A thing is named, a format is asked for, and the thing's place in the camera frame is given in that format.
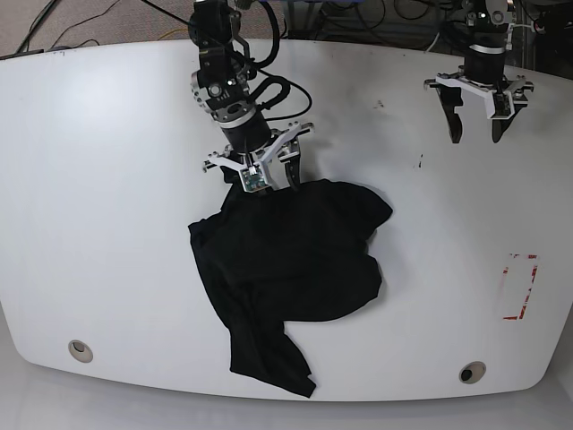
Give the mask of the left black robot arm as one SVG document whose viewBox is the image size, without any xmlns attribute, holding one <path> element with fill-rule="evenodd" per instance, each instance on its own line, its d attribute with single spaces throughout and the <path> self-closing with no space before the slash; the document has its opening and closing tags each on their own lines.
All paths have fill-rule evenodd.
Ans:
<svg viewBox="0 0 573 430">
<path fill-rule="evenodd" d="M 486 117 L 492 121 L 492 141 L 497 143 L 515 117 L 528 107 L 526 93 L 535 86 L 525 76 L 510 80 L 505 75 L 506 54 L 512 49 L 516 27 L 515 5 L 511 1 L 468 1 L 465 27 L 446 20 L 438 36 L 463 54 L 464 63 L 455 73 L 439 73 L 424 82 L 436 90 L 447 119 L 449 136 L 460 142 L 463 125 L 457 109 L 467 91 L 482 99 Z"/>
</svg>

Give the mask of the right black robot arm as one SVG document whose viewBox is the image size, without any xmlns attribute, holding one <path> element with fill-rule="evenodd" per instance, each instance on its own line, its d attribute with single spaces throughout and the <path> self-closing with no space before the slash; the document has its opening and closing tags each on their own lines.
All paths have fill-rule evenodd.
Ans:
<svg viewBox="0 0 573 430">
<path fill-rule="evenodd" d="M 250 2 L 231 6 L 226 1 L 199 1 L 188 23 L 191 41 L 199 49 L 198 71 L 192 74 L 192 95 L 226 136 L 222 152 L 212 152 L 202 164 L 208 171 L 221 168 L 247 193 L 258 193 L 276 184 L 269 164 L 283 164 L 289 186 L 296 190 L 300 179 L 300 135 L 309 124 L 291 122 L 287 129 L 270 127 L 264 111 L 284 101 L 295 84 L 282 76 L 266 74 L 252 90 L 250 81 L 265 72 L 278 56 L 280 32 L 274 10 L 263 3 L 272 31 L 269 55 L 256 61 L 240 34 L 242 12 Z"/>
</svg>

